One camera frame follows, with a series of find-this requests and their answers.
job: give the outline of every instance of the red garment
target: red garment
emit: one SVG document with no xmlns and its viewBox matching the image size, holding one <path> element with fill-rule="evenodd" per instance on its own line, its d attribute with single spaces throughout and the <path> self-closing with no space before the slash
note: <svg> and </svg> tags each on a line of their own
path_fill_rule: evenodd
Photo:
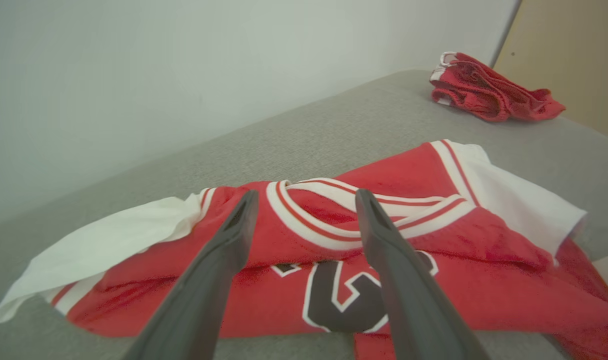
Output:
<svg viewBox="0 0 608 360">
<path fill-rule="evenodd" d="M 486 121 L 501 122 L 511 116 L 541 121 L 566 109 L 553 100 L 548 89 L 528 91 L 461 52 L 445 52 L 430 82 L 435 86 L 435 102 L 464 109 Z"/>
<path fill-rule="evenodd" d="M 376 194 L 471 328 L 551 333 L 579 358 L 608 359 L 608 289 L 571 240 L 564 242 L 585 212 L 493 166 L 479 146 L 447 140 L 336 178 L 205 189 L 190 234 L 133 247 L 105 272 L 38 291 L 77 326 L 109 337 L 137 335 L 242 194 L 256 189 L 253 246 L 247 268 L 233 279 L 221 336 L 362 332 L 356 357 L 385 359 L 393 354 L 390 330 L 379 277 L 361 253 L 359 187 Z M 116 215 L 111 222 L 127 219 L 132 227 L 154 220 L 148 210 L 142 223 L 127 210 Z M 85 264 L 98 261 L 86 253 L 56 268 L 35 262 L 9 294 L 24 299 L 16 285 L 27 280 L 38 289 L 54 269 L 84 274 Z M 9 299 L 0 319 L 20 304 Z"/>
</svg>

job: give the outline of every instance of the wooden board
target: wooden board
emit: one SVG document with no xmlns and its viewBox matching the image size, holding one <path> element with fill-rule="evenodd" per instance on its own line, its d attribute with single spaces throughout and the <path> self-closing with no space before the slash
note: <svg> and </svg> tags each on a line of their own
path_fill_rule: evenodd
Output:
<svg viewBox="0 0 608 360">
<path fill-rule="evenodd" d="M 608 0 L 523 0 L 494 69 L 608 136 Z"/>
</svg>

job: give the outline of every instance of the red jersey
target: red jersey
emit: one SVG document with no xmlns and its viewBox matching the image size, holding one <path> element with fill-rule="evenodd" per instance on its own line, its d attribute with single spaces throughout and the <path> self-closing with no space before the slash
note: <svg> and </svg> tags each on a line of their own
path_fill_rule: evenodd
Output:
<svg viewBox="0 0 608 360">
<path fill-rule="evenodd" d="M 109 216 L 36 257 L 0 304 L 0 321 L 42 294 L 82 328 L 136 335 L 256 189 L 253 245 L 233 279 L 221 336 L 386 334 L 378 275 L 361 254 L 359 187 L 375 194 L 473 329 L 551 333 L 576 354 L 608 358 L 608 288 L 570 240 L 560 250 L 585 212 L 493 166 L 479 146 L 447 140 L 336 178 L 209 188 Z M 356 337 L 361 358 L 388 347 Z"/>
</svg>

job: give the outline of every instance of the gray surface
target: gray surface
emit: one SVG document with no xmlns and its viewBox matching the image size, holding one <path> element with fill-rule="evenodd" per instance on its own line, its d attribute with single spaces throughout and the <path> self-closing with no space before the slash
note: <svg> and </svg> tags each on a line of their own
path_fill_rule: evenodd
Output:
<svg viewBox="0 0 608 360">
<path fill-rule="evenodd" d="M 255 180 L 332 177 L 422 142 L 482 145 L 498 166 L 589 211 L 580 239 L 592 259 L 608 255 L 608 138 L 573 122 L 484 123 L 429 100 L 429 73 L 405 71 L 286 112 L 151 162 L 0 225 L 0 300 L 31 258 L 64 235 L 125 208 L 204 187 Z M 535 333 L 480 332 L 497 360 L 555 360 Z M 39 299 L 0 325 L 0 360 L 113 360 L 130 339 L 70 325 Z M 340 333 L 222 340 L 218 359 L 349 359 Z"/>
</svg>

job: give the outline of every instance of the sleeve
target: sleeve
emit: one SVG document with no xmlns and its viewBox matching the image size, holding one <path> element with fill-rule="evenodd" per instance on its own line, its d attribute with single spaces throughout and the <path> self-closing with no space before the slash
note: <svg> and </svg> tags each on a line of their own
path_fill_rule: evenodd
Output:
<svg viewBox="0 0 608 360">
<path fill-rule="evenodd" d="M 216 188 L 206 188 L 186 200 L 163 198 L 122 210 L 66 235 L 31 260 L 11 286 L 0 303 L 0 322 L 12 319 L 20 305 L 35 294 L 48 298 L 73 283 L 77 283 L 74 289 L 91 288 L 98 274 L 130 256 L 153 244 L 185 237 L 204 218 L 215 193 Z"/>
<path fill-rule="evenodd" d="M 564 239 L 582 227 L 584 210 L 494 166 L 481 146 L 449 140 L 432 145 L 462 196 L 498 215 L 509 228 L 553 257 Z"/>
</svg>

